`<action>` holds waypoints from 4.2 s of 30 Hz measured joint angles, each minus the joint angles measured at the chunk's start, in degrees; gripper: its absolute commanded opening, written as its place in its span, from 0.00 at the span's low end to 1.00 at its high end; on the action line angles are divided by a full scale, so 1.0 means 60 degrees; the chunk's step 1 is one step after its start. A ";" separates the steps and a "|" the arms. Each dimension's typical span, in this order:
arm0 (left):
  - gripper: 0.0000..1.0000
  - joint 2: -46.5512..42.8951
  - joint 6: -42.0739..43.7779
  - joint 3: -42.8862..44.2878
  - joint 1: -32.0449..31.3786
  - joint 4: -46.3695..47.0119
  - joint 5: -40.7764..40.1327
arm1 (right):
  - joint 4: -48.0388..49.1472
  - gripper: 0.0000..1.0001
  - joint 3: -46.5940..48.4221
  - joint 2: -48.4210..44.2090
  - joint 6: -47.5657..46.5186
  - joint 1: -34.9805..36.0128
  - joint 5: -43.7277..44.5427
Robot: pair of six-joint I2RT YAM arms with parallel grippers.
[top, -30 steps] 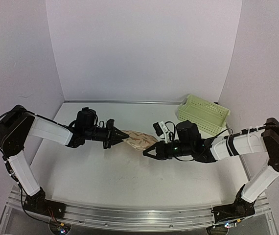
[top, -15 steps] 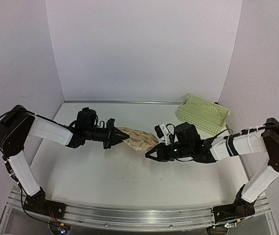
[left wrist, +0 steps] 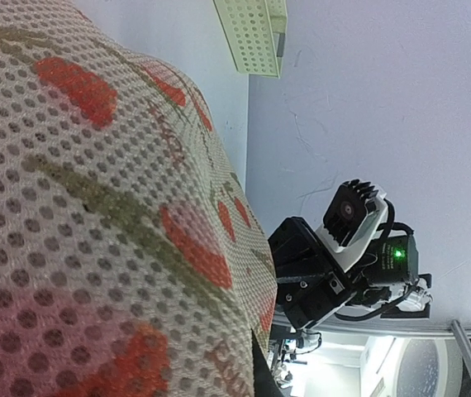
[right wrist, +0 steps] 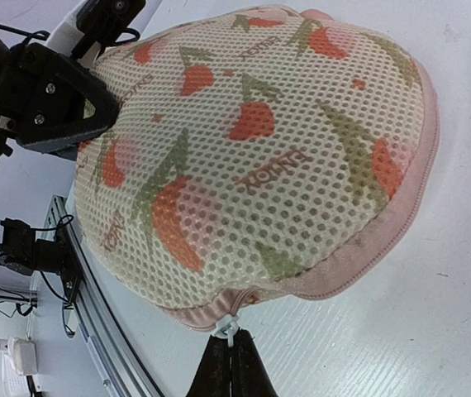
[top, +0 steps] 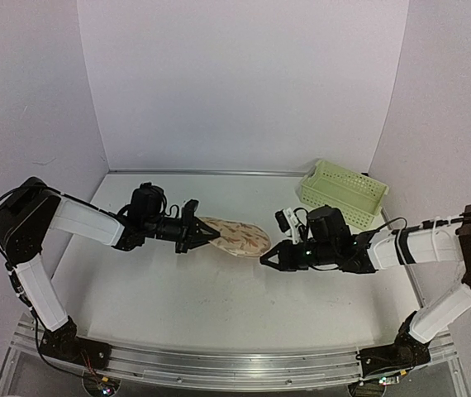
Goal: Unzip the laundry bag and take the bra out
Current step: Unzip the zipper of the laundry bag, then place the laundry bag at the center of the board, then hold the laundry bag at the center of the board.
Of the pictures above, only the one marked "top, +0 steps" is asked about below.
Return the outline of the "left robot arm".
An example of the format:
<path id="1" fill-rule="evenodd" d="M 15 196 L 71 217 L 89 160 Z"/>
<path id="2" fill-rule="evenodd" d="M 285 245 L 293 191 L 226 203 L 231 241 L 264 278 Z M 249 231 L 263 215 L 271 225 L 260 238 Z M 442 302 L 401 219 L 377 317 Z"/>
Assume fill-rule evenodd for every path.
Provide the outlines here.
<path id="1" fill-rule="evenodd" d="M 170 242 L 175 253 L 185 254 L 221 235 L 197 216 L 198 205 L 190 199 L 170 214 L 164 190 L 151 182 L 134 189 L 129 202 L 114 213 L 38 177 L 0 196 L 0 254 L 16 296 L 34 319 L 36 350 L 43 361 L 103 370 L 112 350 L 106 342 L 80 336 L 61 302 L 53 285 L 58 267 L 45 264 L 44 249 L 52 237 L 80 237 L 121 252 L 157 240 Z"/>

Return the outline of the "floral mesh laundry bag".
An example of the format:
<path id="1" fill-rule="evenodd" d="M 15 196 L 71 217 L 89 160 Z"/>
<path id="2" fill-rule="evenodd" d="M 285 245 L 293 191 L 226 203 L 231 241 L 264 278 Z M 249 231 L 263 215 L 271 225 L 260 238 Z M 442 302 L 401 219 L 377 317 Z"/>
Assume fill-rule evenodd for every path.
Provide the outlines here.
<path id="1" fill-rule="evenodd" d="M 259 258 L 272 247 L 268 234 L 254 224 L 210 217 L 200 220 L 220 233 L 210 244 L 232 256 Z"/>

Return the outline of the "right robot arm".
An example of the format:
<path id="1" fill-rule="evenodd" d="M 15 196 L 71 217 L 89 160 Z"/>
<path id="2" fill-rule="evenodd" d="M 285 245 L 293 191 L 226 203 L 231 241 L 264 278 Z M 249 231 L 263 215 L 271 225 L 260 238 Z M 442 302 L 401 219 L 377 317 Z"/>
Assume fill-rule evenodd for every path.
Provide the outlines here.
<path id="1" fill-rule="evenodd" d="M 430 362 L 433 338 L 471 309 L 471 204 L 455 217 L 434 218 L 402 228 L 388 223 L 351 232 L 338 208 L 324 205 L 300 221 L 297 210 L 275 214 L 285 239 L 259 258 L 281 272 L 339 270 L 356 275 L 397 267 L 456 263 L 461 275 L 436 301 L 410 314 L 387 345 L 359 350 L 363 378 L 395 374 Z"/>

